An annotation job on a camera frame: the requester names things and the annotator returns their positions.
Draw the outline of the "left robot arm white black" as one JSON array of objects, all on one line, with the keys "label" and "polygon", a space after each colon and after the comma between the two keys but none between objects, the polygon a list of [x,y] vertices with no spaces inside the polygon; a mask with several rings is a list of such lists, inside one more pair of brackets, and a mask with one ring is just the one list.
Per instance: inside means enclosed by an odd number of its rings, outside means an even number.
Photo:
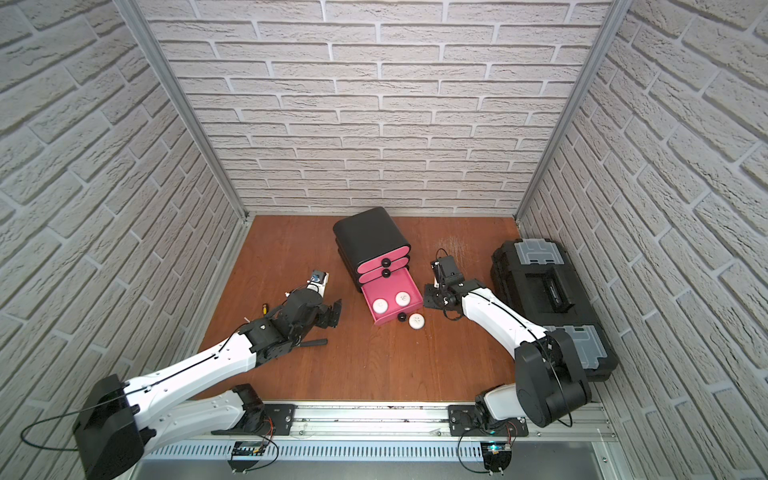
[{"label": "left robot arm white black", "polygon": [[209,399],[196,396],[290,353],[313,328],[336,327],[342,308],[340,301],[325,304],[315,288],[298,289],[201,353],[129,380],[116,374],[100,379],[73,424],[86,478],[115,479],[156,449],[258,416],[262,402],[249,385]]}]

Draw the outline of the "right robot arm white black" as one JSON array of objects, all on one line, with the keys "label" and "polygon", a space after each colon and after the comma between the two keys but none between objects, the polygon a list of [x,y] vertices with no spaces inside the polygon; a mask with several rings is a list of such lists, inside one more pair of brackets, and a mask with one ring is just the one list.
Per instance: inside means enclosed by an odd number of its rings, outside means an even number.
[{"label": "right robot arm white black", "polygon": [[451,312],[489,333],[514,360],[515,382],[476,397],[477,422],[484,430],[525,417],[538,427],[572,424],[572,413],[592,401],[592,389],[572,337],[536,325],[505,305],[482,282],[467,280],[452,256],[431,262],[433,282],[425,286],[424,306]]}]

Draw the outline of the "black drawer cabinet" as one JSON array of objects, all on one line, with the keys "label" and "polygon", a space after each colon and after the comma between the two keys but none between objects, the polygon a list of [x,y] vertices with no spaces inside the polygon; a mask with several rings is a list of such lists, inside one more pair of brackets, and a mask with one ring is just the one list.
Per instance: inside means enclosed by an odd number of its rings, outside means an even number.
[{"label": "black drawer cabinet", "polygon": [[357,266],[378,255],[411,244],[384,207],[375,207],[337,221],[333,233],[338,253],[358,292],[362,291]]}]

